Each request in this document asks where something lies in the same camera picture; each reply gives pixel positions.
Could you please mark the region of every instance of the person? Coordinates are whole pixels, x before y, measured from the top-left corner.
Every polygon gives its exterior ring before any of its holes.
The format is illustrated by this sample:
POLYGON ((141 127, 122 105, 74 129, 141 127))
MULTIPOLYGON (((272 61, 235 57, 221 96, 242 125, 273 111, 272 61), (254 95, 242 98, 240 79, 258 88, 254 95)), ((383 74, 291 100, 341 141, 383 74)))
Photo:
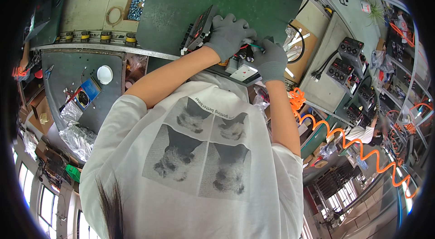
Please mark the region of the person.
POLYGON ((255 41, 265 49, 254 65, 269 93, 270 140, 246 87, 202 72, 256 32, 232 14, 212 21, 208 43, 133 84, 102 124, 80 176, 84 216, 101 238, 299 238, 302 160, 287 55, 255 41))
POLYGON ((367 126, 365 129, 361 126, 352 128, 351 131, 346 135, 346 139, 353 140, 358 138, 363 144, 368 144, 369 146, 379 146, 382 144, 384 136, 379 129, 375 129, 377 122, 378 114, 375 114, 370 126, 367 126))

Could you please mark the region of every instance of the hand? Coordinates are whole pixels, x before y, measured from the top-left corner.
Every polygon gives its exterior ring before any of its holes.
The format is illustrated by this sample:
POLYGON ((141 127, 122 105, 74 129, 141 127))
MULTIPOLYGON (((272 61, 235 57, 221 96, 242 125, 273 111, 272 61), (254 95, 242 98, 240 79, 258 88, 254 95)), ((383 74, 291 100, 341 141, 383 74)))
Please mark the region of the hand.
POLYGON ((253 47, 254 65, 263 78, 262 82, 266 84, 274 79, 284 82, 284 71, 288 61, 284 49, 267 39, 255 41, 254 44, 264 48, 263 53, 257 47, 253 47))
POLYGON ((228 14, 225 19, 217 15, 213 18, 213 32, 210 41, 204 46, 212 48, 222 62, 237 53, 242 46, 242 40, 256 36, 254 29, 249 29, 245 19, 236 21, 233 14, 228 14))

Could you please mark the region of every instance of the spider plant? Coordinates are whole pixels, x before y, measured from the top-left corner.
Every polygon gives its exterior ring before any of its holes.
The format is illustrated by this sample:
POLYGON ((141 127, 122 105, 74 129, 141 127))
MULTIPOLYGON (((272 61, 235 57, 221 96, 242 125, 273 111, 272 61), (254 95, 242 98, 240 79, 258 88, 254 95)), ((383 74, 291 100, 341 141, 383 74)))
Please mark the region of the spider plant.
POLYGON ((377 19, 381 19, 383 22, 386 22, 383 14, 384 9, 382 8, 381 5, 378 6, 376 2, 374 3, 370 2, 370 8, 372 9, 372 11, 367 15, 367 17, 370 18, 371 22, 366 27, 372 24, 376 24, 377 19))

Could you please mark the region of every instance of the green plastic crate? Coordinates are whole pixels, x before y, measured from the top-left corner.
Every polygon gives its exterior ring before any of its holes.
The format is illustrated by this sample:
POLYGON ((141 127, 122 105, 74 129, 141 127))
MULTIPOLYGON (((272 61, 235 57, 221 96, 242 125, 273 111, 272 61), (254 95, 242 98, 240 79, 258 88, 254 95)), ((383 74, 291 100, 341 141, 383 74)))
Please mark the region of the green plastic crate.
POLYGON ((67 165, 65 168, 68 175, 75 180, 76 182, 80 182, 80 171, 75 166, 67 165))

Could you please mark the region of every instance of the green mat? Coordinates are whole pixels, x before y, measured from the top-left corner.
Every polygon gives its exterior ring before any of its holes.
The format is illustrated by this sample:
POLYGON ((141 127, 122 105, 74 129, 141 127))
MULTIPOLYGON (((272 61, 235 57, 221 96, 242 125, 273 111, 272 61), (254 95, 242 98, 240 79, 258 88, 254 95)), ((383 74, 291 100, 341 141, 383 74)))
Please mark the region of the green mat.
POLYGON ((190 23, 210 5, 218 14, 244 18, 258 36, 286 39, 287 23, 296 17, 301 0, 146 0, 136 39, 144 49, 180 55, 180 44, 190 23))

